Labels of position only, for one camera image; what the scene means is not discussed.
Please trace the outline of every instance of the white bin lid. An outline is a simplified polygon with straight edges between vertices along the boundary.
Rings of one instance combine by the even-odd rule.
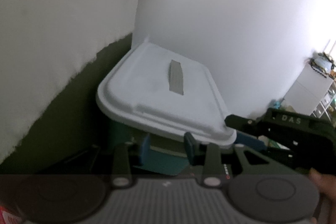
[[[180,80],[175,87],[174,76]],[[236,139],[224,123],[230,113],[207,67],[149,42],[120,60],[100,83],[96,100],[112,120],[162,137],[182,141],[191,132],[221,147]]]

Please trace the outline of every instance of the dark green wall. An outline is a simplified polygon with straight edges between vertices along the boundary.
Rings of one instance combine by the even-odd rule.
[[[73,78],[31,127],[21,145],[0,165],[0,174],[31,174],[100,143],[107,118],[95,103],[99,83],[130,50],[132,36],[110,44]]]

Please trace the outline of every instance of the round button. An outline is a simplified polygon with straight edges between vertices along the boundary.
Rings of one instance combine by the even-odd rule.
[[[117,187],[125,187],[129,184],[129,180],[127,178],[115,178],[113,180],[113,185]]]
[[[221,183],[221,180],[219,178],[215,177],[209,177],[204,180],[204,184],[209,187],[217,187]]]
[[[32,175],[17,187],[15,202],[36,223],[73,223],[104,201],[106,186],[94,175]]]
[[[267,223],[292,223],[313,215],[319,191],[303,175],[245,175],[228,186],[232,205],[244,215]]]
[[[263,179],[257,184],[257,193],[271,201],[283,201],[295,195],[295,186],[280,178]]]

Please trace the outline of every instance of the ribbed gray surface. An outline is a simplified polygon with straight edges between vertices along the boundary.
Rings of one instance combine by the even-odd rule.
[[[96,215],[81,224],[252,224],[219,190],[200,187],[194,179],[139,180],[114,191]]]

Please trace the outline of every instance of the finger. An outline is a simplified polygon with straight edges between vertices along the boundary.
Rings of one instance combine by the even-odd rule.
[[[314,218],[314,217],[312,217],[312,218],[310,219],[310,222],[311,222],[312,224],[317,224],[317,219]]]
[[[336,177],[333,175],[322,175],[315,169],[311,169],[309,178],[331,201],[336,202]]]
[[[331,206],[329,223],[330,224],[335,224],[336,223],[336,202],[334,202]]]

